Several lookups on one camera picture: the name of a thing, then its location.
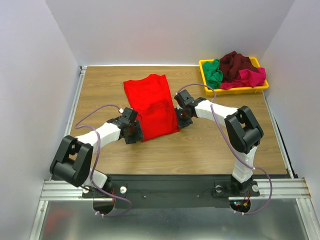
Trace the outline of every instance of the gray floor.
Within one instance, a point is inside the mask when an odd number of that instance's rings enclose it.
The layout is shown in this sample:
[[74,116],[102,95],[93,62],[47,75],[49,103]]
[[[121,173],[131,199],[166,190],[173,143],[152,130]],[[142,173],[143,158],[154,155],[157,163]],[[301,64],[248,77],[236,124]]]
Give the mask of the gray floor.
[[[252,201],[252,210],[265,201]],[[295,199],[274,199],[260,213],[230,209],[132,209],[124,216],[94,215],[90,201],[49,203],[42,240],[304,240]]]

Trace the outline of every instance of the white metal frame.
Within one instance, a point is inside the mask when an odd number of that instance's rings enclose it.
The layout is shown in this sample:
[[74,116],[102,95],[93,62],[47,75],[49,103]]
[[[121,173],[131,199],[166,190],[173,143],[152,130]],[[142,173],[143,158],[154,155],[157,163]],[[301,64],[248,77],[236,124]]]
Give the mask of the white metal frame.
[[[87,66],[82,66],[78,85],[74,95],[72,108],[70,111],[67,126],[64,135],[70,134],[73,120],[75,117],[82,85],[85,79]],[[276,119],[270,109],[268,101],[264,96],[265,104],[269,111],[273,129],[279,144],[279,148],[284,160],[284,164],[291,179],[272,179],[273,193],[272,199],[296,199],[298,209],[303,220],[303,224],[310,240],[320,240],[320,225],[316,216],[311,195],[304,179],[294,178],[293,171],[285,151],[284,144],[280,137],[280,132],[276,124]],[[270,193],[270,185],[267,179],[255,179],[258,182],[261,195],[259,197],[251,197],[252,199],[267,199]],[[38,240],[41,236],[41,230],[45,222],[45,216],[49,201],[92,201],[92,198],[82,198],[82,188],[74,187],[65,181],[44,181],[39,205],[33,222],[30,234],[30,240]],[[230,197],[230,200],[237,200],[237,197]],[[111,198],[95,198],[95,201],[111,201]]]

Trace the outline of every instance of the green cloth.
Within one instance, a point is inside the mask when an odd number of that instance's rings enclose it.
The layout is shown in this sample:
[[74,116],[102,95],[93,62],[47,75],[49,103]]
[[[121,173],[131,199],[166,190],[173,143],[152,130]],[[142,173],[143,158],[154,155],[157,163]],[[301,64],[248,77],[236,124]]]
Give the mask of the green cloth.
[[206,84],[213,89],[220,88],[222,79],[224,78],[224,75],[222,71],[219,70],[219,67],[219,59],[215,59],[213,62],[206,61],[202,65]]

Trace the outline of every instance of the floor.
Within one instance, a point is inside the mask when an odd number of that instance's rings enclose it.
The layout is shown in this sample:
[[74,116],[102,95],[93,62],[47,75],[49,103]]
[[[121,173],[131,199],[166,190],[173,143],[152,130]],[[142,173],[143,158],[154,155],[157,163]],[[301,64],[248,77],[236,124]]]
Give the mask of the floor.
[[[172,99],[180,87],[202,81],[197,66],[90,66],[72,125],[105,104],[129,107],[123,82],[140,80],[149,74],[166,75]],[[191,86],[187,90],[194,98],[206,98],[201,86]],[[264,131],[254,165],[265,168],[270,174],[287,173],[262,93],[222,95],[215,103],[250,107]],[[115,108],[107,107],[86,119],[84,124],[99,127],[118,115]],[[88,131],[72,128],[71,135],[79,136]],[[101,150],[97,169],[106,174],[231,174],[234,161],[216,124],[207,119],[193,119],[193,124],[180,132],[147,142],[126,145],[121,139],[108,144]]]

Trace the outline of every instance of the yellow bin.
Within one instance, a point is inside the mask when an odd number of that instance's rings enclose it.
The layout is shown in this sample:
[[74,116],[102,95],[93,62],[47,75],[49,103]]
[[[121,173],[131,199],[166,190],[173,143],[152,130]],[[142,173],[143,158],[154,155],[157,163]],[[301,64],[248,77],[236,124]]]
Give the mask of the yellow bin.
[[[251,63],[254,67],[256,68],[260,68],[260,64],[258,62],[258,59],[254,56],[250,56],[249,57],[251,60]],[[199,61],[199,66],[200,66],[200,71],[201,71],[201,76],[202,76],[202,81],[203,84],[207,84],[206,82],[206,78],[205,78],[205,74],[204,74],[204,69],[203,69],[203,64],[205,62],[213,62],[214,59],[205,59],[205,60],[200,60]],[[224,90],[224,89],[215,89],[215,92],[217,95],[223,95],[223,94],[247,94],[247,93],[259,93],[262,92],[263,90],[267,89],[269,87],[269,83],[267,81],[267,79],[264,81],[263,86],[255,86],[255,87],[250,87],[250,86],[246,86],[246,87],[234,87],[234,88],[230,88],[228,90]],[[204,87],[205,90],[205,95],[207,96],[213,96],[214,93],[207,87]]]

